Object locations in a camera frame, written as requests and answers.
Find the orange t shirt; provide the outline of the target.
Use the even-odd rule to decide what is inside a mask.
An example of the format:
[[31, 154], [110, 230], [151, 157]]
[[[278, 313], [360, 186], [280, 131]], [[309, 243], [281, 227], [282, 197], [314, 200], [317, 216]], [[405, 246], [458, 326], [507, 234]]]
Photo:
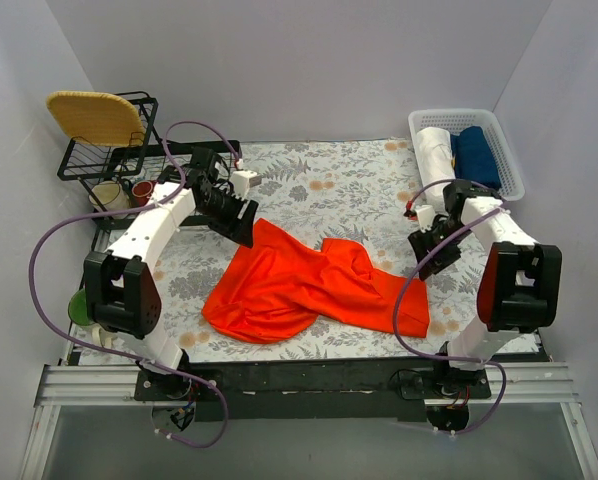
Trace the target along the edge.
[[423, 338], [424, 282], [380, 270], [359, 243], [326, 238], [318, 250], [260, 219], [208, 296], [204, 319], [219, 333], [258, 344], [288, 340], [325, 316], [346, 325]]

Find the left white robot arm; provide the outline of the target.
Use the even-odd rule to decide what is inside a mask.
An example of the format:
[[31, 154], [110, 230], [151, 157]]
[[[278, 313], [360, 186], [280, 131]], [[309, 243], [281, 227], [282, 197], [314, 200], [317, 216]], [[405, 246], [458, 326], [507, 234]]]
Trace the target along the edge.
[[260, 181], [251, 170], [236, 169], [221, 177], [224, 160], [215, 151], [195, 147], [181, 168], [169, 165], [157, 177], [152, 194], [123, 235], [106, 251], [84, 261], [88, 318], [119, 336], [135, 355], [159, 372], [157, 387], [172, 400], [192, 386], [182, 369], [183, 350], [160, 321], [162, 301], [154, 272], [171, 237], [191, 216], [221, 236], [245, 247], [253, 245], [258, 204], [248, 199]]

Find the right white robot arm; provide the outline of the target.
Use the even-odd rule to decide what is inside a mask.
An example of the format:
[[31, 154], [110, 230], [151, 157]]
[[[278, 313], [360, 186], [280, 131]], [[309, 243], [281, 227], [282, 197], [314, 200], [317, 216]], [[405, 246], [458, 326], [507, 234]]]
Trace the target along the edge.
[[487, 254], [474, 319], [440, 350], [443, 365], [431, 373], [433, 389], [454, 397], [468, 384], [466, 372], [484, 368], [503, 346], [553, 324], [558, 306], [562, 252], [541, 244], [513, 220], [495, 189], [469, 180], [442, 180], [445, 211], [409, 204], [405, 215], [419, 228], [408, 240], [419, 279], [460, 259], [460, 244], [474, 235]]

